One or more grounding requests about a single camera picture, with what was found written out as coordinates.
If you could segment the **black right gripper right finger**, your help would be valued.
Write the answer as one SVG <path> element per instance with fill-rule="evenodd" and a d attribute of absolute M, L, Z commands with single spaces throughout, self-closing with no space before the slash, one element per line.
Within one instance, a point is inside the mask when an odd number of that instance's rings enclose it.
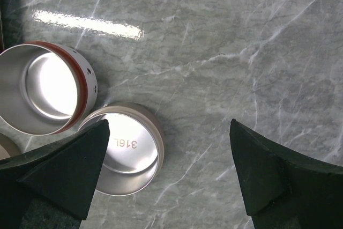
<path fill-rule="evenodd" d="M 273 142 L 233 119 L 230 145 L 254 228 L 342 228 L 342 167 Z"/>

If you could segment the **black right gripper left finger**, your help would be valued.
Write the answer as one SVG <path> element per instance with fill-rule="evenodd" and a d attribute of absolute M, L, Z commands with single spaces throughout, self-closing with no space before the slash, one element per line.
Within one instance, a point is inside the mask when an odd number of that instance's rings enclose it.
<path fill-rule="evenodd" d="M 1 160 L 1 228 L 79 228 L 88 216 L 109 141 L 98 121 Z"/>

